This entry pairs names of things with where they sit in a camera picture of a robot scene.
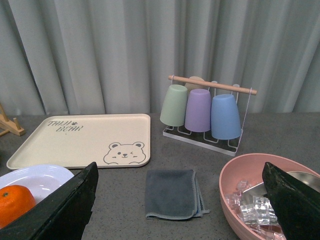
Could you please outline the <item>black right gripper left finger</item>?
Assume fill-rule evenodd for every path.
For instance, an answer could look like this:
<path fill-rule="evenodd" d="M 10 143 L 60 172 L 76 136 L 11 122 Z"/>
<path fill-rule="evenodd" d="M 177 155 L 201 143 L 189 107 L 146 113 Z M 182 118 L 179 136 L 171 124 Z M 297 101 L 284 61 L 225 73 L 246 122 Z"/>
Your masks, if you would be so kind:
<path fill-rule="evenodd" d="M 80 240 L 92 215 L 98 167 L 90 163 L 30 211 L 1 229 L 2 240 Z"/>

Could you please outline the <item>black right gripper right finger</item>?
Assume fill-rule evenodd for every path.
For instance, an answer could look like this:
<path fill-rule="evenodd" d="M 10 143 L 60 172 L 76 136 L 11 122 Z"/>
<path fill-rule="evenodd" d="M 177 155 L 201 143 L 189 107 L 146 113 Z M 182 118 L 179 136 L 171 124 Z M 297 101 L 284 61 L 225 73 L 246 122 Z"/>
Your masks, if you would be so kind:
<path fill-rule="evenodd" d="M 262 179 L 267 197 L 288 240 L 320 238 L 320 193 L 271 162 Z"/>

